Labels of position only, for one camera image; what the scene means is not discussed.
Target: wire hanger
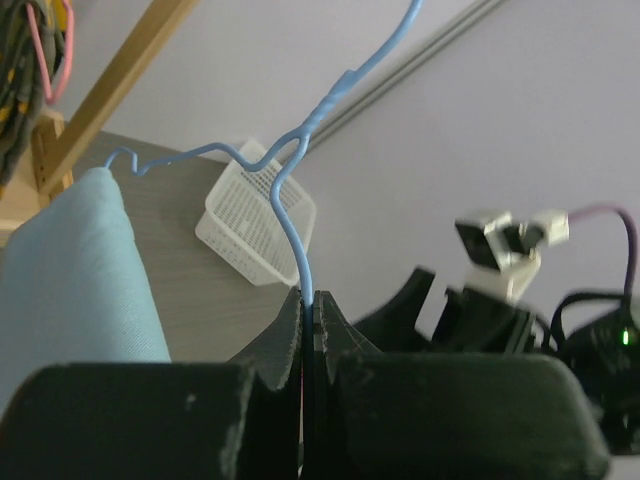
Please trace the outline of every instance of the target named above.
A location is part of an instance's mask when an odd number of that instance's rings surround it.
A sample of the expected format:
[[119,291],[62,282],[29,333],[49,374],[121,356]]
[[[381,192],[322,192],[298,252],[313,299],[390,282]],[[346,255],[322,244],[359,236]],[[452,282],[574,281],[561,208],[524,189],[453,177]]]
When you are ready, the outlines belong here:
[[[126,147],[116,148],[111,155],[107,158],[105,167],[109,168],[115,158],[120,153],[128,153],[131,155],[131,170],[134,175],[142,176],[149,171],[149,169],[158,165],[169,165],[173,162],[180,160],[186,160],[193,158],[203,153],[211,152],[214,150],[222,151],[230,155],[235,161],[237,161],[246,171],[258,172],[266,167],[272,160],[276,158],[278,153],[289,143],[297,142],[296,149],[289,158],[288,162],[283,165],[280,173],[276,175],[276,178],[271,185],[271,191],[269,195],[269,201],[276,215],[276,218],[282,225],[282,228],[291,244],[293,254],[300,272],[300,293],[302,296],[303,310],[302,319],[304,323],[303,328],[303,370],[309,372],[304,375],[303,382],[303,398],[304,408],[309,411],[313,411],[313,362],[314,362],[314,350],[313,350],[313,282],[311,278],[311,268],[304,249],[304,244],[298,235],[298,232],[293,225],[293,222],[289,219],[285,208],[280,201],[280,190],[286,178],[291,174],[295,166],[307,153],[307,148],[311,140],[311,136],[320,123],[326,118],[326,116],[333,110],[333,108],[342,100],[353,87],[362,80],[375,66],[377,66],[395,46],[407,34],[414,20],[418,16],[420,8],[422,7],[423,0],[411,0],[408,10],[402,21],[391,34],[391,36],[382,44],[382,46],[365,61],[356,70],[347,70],[338,81],[331,87],[329,93],[320,101],[318,106],[313,109],[311,114],[302,122],[302,124],[288,133],[281,136],[267,151],[267,153],[256,163],[251,163],[249,160],[236,150],[233,146],[226,143],[214,142],[202,147],[189,150],[188,152],[172,155],[170,157],[159,158],[152,160],[146,165],[138,166],[138,155],[133,150]],[[306,446],[312,442],[311,436],[313,432],[313,416],[305,413],[304,415],[304,443]]]
[[33,37],[33,45],[36,49],[38,64],[40,65],[40,75],[42,76],[42,86],[44,88],[44,100],[47,105],[55,105],[67,88],[69,78],[71,77],[71,69],[73,67],[73,41],[75,34],[75,18],[73,8],[69,0],[62,0],[62,6],[67,12],[67,35],[65,38],[64,67],[60,75],[60,81],[55,91],[51,86],[51,78],[49,77],[49,69],[47,68],[47,60],[44,56],[42,41],[40,40],[40,32],[38,31],[38,22],[36,13],[31,3],[27,3],[27,17],[29,19],[29,28]]

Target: black cable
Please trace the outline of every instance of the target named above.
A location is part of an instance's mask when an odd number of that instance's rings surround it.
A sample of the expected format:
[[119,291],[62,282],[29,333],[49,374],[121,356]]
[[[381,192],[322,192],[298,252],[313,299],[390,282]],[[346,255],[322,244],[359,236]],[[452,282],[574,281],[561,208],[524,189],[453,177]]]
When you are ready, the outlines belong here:
[[556,338],[556,335],[554,335],[551,331],[551,326],[540,315],[535,315],[534,321],[540,327],[540,330],[542,330],[543,333],[541,350],[544,353],[552,353],[554,350],[551,348],[551,345],[549,345],[549,339],[553,339],[553,341],[556,342],[556,345],[558,344],[558,339]]
[[549,327],[549,331],[545,333],[544,340],[542,342],[543,348],[550,348],[549,343],[551,338],[554,339],[558,346],[558,350],[562,347],[564,341],[566,340],[564,329],[562,327],[562,312],[568,306],[575,305],[577,303],[583,302],[593,302],[593,301],[619,301],[621,305],[631,305],[631,297],[626,293],[615,293],[615,292],[604,292],[604,291],[591,291],[591,292],[575,292],[567,295],[560,305],[556,308],[556,311],[553,313],[553,317],[551,318],[551,325]]
[[569,226],[575,222],[587,219],[599,213],[615,213],[624,223],[627,230],[627,243],[629,245],[629,255],[627,257],[627,270],[624,280],[624,293],[628,297],[633,294],[633,282],[635,280],[637,263],[638,263],[638,231],[636,224],[633,221],[633,217],[624,208],[617,205],[590,205],[580,210],[569,213],[568,222]]

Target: gray wooden surface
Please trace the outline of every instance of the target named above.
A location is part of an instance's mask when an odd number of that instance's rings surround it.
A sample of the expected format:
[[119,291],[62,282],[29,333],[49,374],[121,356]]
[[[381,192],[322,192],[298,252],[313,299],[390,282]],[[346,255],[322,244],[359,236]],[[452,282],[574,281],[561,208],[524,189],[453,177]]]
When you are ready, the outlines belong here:
[[[138,152],[141,163],[174,153],[101,133],[78,162],[76,179],[104,165],[120,145]],[[254,287],[196,238],[204,199],[223,169],[194,158],[135,177],[124,154],[112,167],[176,361],[228,359],[275,318],[288,291],[284,285]]]

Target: light blue cloth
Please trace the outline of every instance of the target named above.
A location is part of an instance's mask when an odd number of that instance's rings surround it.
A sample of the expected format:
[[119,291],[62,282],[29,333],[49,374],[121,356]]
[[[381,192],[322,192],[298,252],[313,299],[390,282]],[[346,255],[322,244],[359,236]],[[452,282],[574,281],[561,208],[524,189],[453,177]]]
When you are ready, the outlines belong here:
[[18,229],[0,277],[0,412],[59,362],[168,362],[120,189],[90,170]]

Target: pink hanger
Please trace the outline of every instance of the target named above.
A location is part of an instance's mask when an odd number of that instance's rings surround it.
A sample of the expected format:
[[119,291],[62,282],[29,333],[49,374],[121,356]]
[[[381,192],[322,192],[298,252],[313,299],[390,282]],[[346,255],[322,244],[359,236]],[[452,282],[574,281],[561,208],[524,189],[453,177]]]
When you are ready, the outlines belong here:
[[62,5],[67,11],[67,35],[65,38],[65,52],[64,52],[64,67],[60,76],[60,81],[56,91],[51,88],[51,78],[49,77],[49,69],[47,68],[47,60],[44,57],[44,50],[42,49],[42,41],[40,40],[40,33],[38,31],[38,22],[36,21],[36,13],[33,10],[33,5],[27,3],[27,17],[29,18],[29,27],[31,29],[31,36],[33,37],[33,45],[36,49],[36,56],[38,57],[38,64],[40,65],[40,74],[42,75],[42,85],[44,86],[44,100],[47,105],[54,105],[62,96],[67,83],[71,77],[71,68],[73,66],[73,37],[75,19],[73,16],[73,9],[69,5],[69,0],[62,0]]

